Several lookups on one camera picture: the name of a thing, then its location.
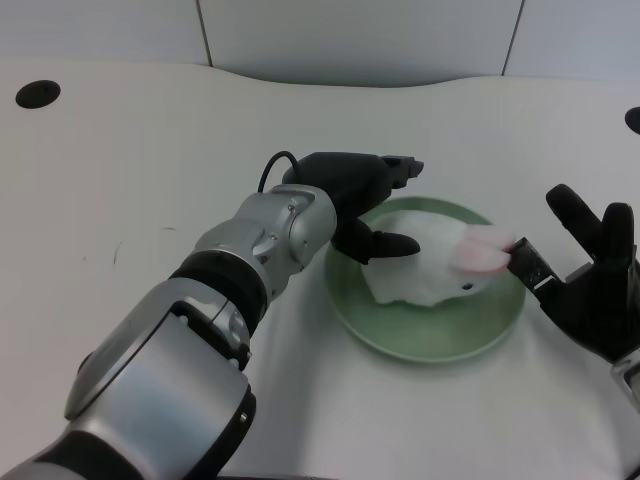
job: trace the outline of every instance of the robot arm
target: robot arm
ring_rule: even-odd
[[[83,362],[66,430],[4,480],[218,475],[255,414],[242,373],[251,336],[289,277],[330,240],[363,263],[417,247],[366,226],[355,240],[348,232],[417,176],[420,162],[331,153],[294,166],[284,184],[249,196],[232,219],[205,233]]]

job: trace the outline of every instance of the black hole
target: black hole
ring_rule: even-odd
[[[624,121],[631,130],[640,135],[640,107],[634,107],[624,116]]]
[[[38,80],[25,85],[16,95],[16,103],[22,108],[42,108],[55,102],[60,95],[60,85],[51,80]]]

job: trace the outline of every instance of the white wall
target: white wall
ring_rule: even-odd
[[[291,83],[500,75],[520,0],[201,0],[213,65]]]
[[[508,75],[640,81],[640,0],[527,0]]]
[[[208,63],[195,0],[1,0],[0,56]]]

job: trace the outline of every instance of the silver robot arm segment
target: silver robot arm segment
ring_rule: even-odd
[[[335,230],[319,188],[248,197],[83,362],[62,436],[2,479],[215,478],[255,412],[251,335]]]

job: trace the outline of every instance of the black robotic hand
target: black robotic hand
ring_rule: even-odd
[[[406,186],[423,167],[413,157],[313,153],[300,160],[298,172],[289,169],[282,183],[303,183],[324,190],[338,216],[331,243],[345,255],[367,264],[371,258],[402,257],[420,251],[411,237],[372,232],[358,217],[380,205],[392,189]]]
[[[540,301],[542,310],[575,342],[610,363],[640,347],[640,265],[633,211],[612,203],[602,221],[566,185],[547,203],[593,259],[561,281],[526,238],[511,251],[509,270]]]

